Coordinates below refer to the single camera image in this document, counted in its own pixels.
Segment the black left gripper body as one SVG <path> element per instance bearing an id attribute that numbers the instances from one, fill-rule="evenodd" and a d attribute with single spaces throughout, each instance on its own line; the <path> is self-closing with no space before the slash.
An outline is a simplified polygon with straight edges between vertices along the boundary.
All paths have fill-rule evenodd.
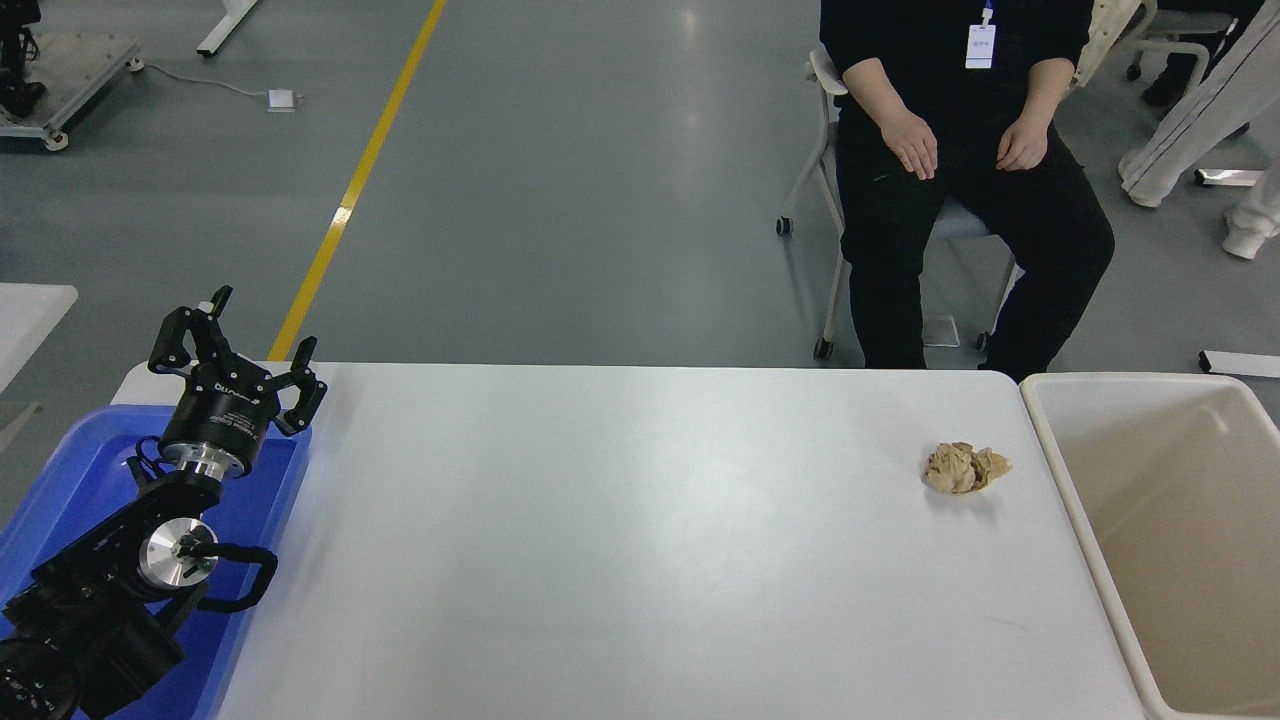
<path id="1" fill-rule="evenodd" d="M 248 474 L 259 460 L 268 425 L 279 413 L 265 391 L 270 372 L 239 360 L 232 369 L 201 363 L 186 377 L 175 411 L 160 436 L 160 455 L 170 464 L 193 459 L 201 448 L 225 456 L 229 474 Z"/>

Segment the person's right hand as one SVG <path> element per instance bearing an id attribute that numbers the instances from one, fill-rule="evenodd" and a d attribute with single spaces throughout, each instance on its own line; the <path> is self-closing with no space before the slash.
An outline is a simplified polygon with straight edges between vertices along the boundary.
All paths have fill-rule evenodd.
<path id="1" fill-rule="evenodd" d="M 886 147 L 902 169 L 920 181 L 932 181 L 940 168 L 938 145 L 931 127 L 902 108 L 877 122 Z"/>

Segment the person's left hand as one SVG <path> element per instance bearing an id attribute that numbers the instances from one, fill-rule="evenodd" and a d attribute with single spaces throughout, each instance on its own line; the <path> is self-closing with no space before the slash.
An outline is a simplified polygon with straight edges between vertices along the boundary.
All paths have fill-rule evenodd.
<path id="1" fill-rule="evenodd" d="M 995 168 L 997 170 L 1032 170 L 1046 158 L 1051 115 L 1024 111 L 1004 132 Z"/>

